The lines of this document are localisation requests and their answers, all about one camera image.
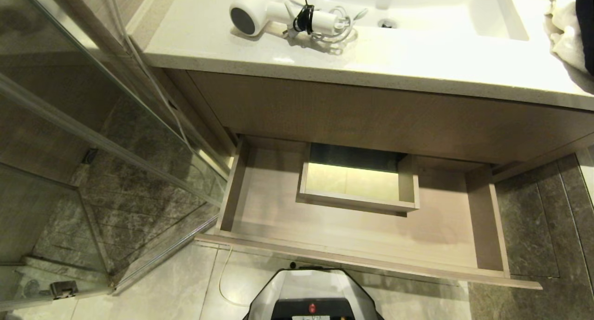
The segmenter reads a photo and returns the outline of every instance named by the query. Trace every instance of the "sink drain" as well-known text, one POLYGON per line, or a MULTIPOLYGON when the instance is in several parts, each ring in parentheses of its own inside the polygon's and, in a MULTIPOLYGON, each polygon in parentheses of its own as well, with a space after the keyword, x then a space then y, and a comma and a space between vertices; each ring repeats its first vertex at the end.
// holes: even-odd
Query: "sink drain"
POLYGON ((386 18, 377 22, 377 26, 383 28, 396 28, 396 22, 390 18, 386 18))

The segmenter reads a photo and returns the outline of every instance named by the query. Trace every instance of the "shower enclosure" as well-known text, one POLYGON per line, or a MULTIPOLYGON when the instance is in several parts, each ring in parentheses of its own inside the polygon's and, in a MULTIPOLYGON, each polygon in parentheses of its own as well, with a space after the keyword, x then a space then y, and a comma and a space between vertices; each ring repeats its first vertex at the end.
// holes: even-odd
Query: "shower enclosure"
POLYGON ((59 0, 0 0, 0 318, 125 288, 209 227, 228 167, 59 0))

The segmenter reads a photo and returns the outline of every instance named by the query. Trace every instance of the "bathroom sink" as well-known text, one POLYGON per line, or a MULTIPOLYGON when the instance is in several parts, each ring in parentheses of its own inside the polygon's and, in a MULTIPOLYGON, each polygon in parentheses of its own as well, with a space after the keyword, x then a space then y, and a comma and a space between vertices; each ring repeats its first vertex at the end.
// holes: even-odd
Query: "bathroom sink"
POLYGON ((308 0, 316 8, 343 6, 354 17, 367 15, 357 26, 430 30, 440 36, 474 35, 528 40, 512 0, 308 0))

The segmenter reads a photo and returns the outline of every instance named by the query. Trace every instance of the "countertop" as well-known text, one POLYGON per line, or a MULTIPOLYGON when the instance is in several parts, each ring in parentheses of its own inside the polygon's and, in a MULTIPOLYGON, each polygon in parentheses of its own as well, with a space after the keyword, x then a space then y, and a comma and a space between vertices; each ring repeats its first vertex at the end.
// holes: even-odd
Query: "countertop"
POLYGON ((549 51, 548 0, 513 0, 528 41, 356 26, 342 53, 286 40, 271 22, 242 36, 232 0, 173 0, 144 49, 152 66, 426 91, 594 111, 594 78, 549 51))

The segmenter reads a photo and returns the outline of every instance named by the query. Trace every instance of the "dark cloth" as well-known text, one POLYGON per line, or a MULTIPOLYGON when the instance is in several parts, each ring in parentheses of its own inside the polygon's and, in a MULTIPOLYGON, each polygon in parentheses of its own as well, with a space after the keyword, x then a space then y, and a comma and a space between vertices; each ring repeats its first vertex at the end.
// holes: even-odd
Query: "dark cloth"
POLYGON ((575 0, 575 14, 584 44, 586 69, 594 75, 594 0, 575 0))

